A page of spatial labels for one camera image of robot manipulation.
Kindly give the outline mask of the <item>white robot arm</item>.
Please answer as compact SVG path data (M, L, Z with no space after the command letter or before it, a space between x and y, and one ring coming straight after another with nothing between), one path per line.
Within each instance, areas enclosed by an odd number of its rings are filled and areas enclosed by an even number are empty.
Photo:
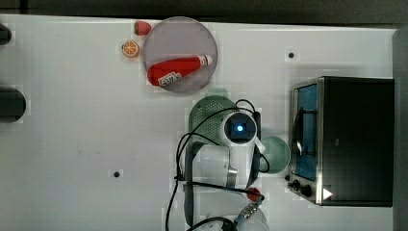
M183 169L184 216L192 231L269 231L264 197L253 187L265 151L260 114L226 110L213 116L216 136L194 128Z

